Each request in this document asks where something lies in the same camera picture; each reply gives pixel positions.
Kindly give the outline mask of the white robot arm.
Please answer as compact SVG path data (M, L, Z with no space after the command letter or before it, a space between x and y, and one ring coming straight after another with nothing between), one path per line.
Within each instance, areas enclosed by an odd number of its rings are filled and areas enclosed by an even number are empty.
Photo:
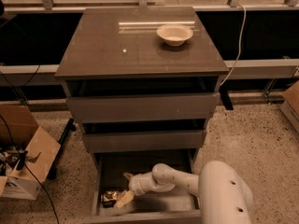
M114 204L117 208L149 191L167 192L179 187L199 199L203 224L251 224L252 191L236 170L223 161L208 162L199 175L164 163L154 165L148 173L123 175L129 181L128 190Z

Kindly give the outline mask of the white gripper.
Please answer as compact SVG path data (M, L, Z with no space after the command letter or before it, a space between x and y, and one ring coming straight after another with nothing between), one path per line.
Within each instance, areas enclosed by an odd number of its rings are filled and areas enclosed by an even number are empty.
M152 191L155 187L155 180L151 173L133 175L131 173L123 173L123 176L129 180L129 190L123 191L114 204L117 208L123 208L126 204L148 191Z

